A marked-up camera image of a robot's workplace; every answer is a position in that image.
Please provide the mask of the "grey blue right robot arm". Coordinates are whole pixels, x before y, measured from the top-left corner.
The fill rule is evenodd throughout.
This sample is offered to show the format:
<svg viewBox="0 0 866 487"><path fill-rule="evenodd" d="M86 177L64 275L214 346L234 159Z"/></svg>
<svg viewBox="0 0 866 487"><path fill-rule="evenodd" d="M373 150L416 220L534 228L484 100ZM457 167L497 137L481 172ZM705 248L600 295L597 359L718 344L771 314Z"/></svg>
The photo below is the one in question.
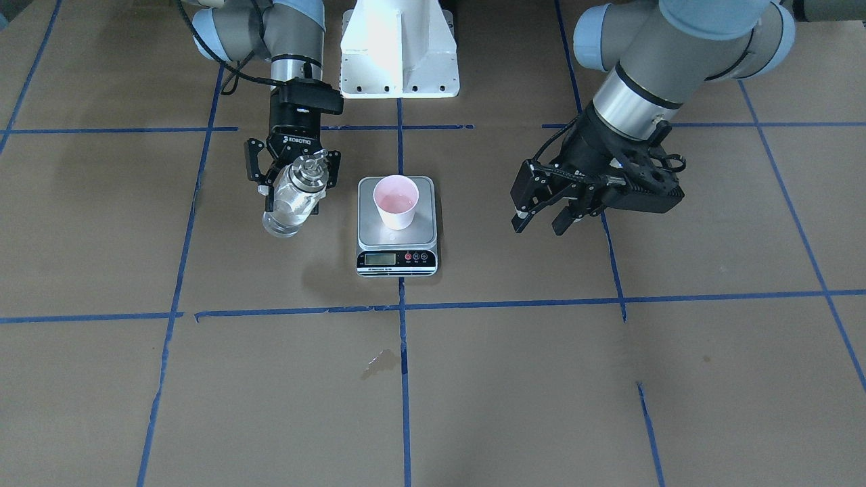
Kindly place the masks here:
<svg viewBox="0 0 866 487"><path fill-rule="evenodd" d="M343 96L322 80L323 3L220 1L183 21L204 57L270 89L268 137L248 141L245 154L265 212L314 213L340 164L340 152L322 148L321 117L344 110Z"/></svg>

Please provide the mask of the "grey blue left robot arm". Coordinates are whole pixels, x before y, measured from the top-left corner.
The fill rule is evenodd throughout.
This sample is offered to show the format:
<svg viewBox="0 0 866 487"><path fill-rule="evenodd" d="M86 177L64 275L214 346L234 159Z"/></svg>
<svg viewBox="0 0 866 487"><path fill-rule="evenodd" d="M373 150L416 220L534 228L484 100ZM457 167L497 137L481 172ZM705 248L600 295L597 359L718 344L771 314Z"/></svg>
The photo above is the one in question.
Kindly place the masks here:
<svg viewBox="0 0 866 487"><path fill-rule="evenodd" d="M561 200L557 235L606 209L668 212L685 196L678 175L686 160L662 142L702 84L772 71L791 51L798 22L863 19L863 1L633 1L585 10L573 53L606 79L553 136L556 157L523 161L510 191L514 231Z"/></svg>

